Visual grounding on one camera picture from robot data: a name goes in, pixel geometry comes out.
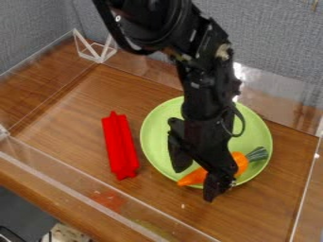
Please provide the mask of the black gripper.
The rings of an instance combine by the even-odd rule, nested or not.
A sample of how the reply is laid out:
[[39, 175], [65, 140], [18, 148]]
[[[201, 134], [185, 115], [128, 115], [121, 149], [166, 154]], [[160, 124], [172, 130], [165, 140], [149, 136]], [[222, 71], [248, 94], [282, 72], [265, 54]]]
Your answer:
[[237, 165], [228, 150], [234, 134], [234, 114], [224, 111], [204, 120], [188, 117], [168, 119], [168, 151], [174, 173], [197, 163], [208, 172], [202, 182], [202, 199], [213, 199], [236, 185]]

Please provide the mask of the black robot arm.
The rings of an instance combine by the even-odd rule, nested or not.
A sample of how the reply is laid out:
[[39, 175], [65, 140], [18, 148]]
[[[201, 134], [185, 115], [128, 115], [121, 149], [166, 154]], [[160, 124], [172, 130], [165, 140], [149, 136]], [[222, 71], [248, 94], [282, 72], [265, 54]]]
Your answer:
[[173, 61], [184, 97], [181, 116], [169, 118], [168, 151], [174, 172], [197, 163], [206, 171], [202, 199], [210, 202], [234, 182], [228, 142], [240, 136], [233, 103], [241, 81], [233, 73], [228, 34], [192, 0], [91, 0], [107, 33], [134, 55], [164, 53]]

